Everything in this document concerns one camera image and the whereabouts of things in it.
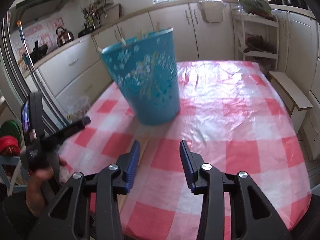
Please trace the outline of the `left hand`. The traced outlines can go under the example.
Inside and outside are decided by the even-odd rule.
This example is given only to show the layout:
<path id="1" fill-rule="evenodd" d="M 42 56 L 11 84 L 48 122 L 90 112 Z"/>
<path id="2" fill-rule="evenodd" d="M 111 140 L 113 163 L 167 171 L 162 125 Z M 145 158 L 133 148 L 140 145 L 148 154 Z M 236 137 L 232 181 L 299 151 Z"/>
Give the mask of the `left hand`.
<path id="1" fill-rule="evenodd" d="M 42 184 L 53 178 L 53 176 L 54 171 L 50 166 L 31 173 L 31 178 L 27 183 L 25 203 L 35 217 L 40 217 L 47 205 L 41 191 Z"/>

